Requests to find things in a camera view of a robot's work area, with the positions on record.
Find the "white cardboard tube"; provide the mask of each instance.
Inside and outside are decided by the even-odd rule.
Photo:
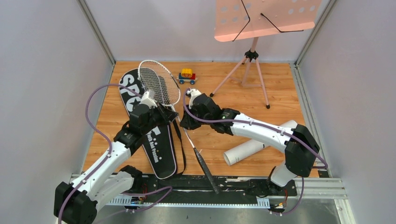
[[[281,126],[295,128],[297,126],[297,122],[289,120]],[[266,147],[268,146],[264,146],[263,143],[252,139],[224,152],[224,160],[229,166],[231,166]]]

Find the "badminton racket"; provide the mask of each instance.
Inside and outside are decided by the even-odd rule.
[[[162,104],[163,106],[170,107],[172,111],[176,112],[174,105],[180,100],[180,88],[172,73],[165,66],[154,60],[144,60],[139,64],[138,77],[145,91],[151,90],[154,92],[155,101]],[[218,194],[220,189],[214,182],[214,178],[210,173],[204,158],[195,147],[187,133],[187,130],[185,128],[183,128],[183,130],[192,148],[194,149],[194,153],[203,172],[209,179],[215,193]]]

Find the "white racket frame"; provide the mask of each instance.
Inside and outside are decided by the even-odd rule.
[[[172,103],[172,104],[161,104],[161,105],[170,106],[173,111],[176,111],[175,108],[174,108],[174,105],[177,104],[180,101],[180,96],[181,96],[180,87],[177,84],[177,81],[176,81],[175,77],[172,75],[172,73],[163,64],[159,63],[158,61],[154,61],[154,60],[144,60],[144,61],[140,62],[139,67],[137,69],[138,80],[141,82],[141,84],[142,84],[142,86],[144,88],[143,82],[141,81],[140,68],[141,68],[142,64],[147,63],[147,62],[152,62],[152,63],[156,63],[156,64],[160,65],[166,72],[169,73],[170,77],[172,77],[173,81],[175,82],[177,90],[179,91],[179,98],[177,99],[177,101],[175,103]]]

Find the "toy car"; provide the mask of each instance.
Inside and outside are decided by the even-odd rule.
[[[179,80],[180,84],[190,82],[191,85],[194,85],[198,80],[195,76],[195,73],[192,73],[192,69],[182,69],[182,72],[179,73],[179,77],[177,79]]]

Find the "racket handle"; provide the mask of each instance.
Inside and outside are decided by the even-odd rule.
[[[220,193],[220,188],[214,182],[214,178],[213,178],[208,166],[206,165],[204,158],[201,156],[201,154],[198,152],[197,148],[195,148],[195,147],[194,147],[194,152],[195,152],[195,155],[197,157],[199,164],[201,165],[202,171],[205,173],[206,177],[209,179],[209,182],[211,183],[214,192],[216,194]]]

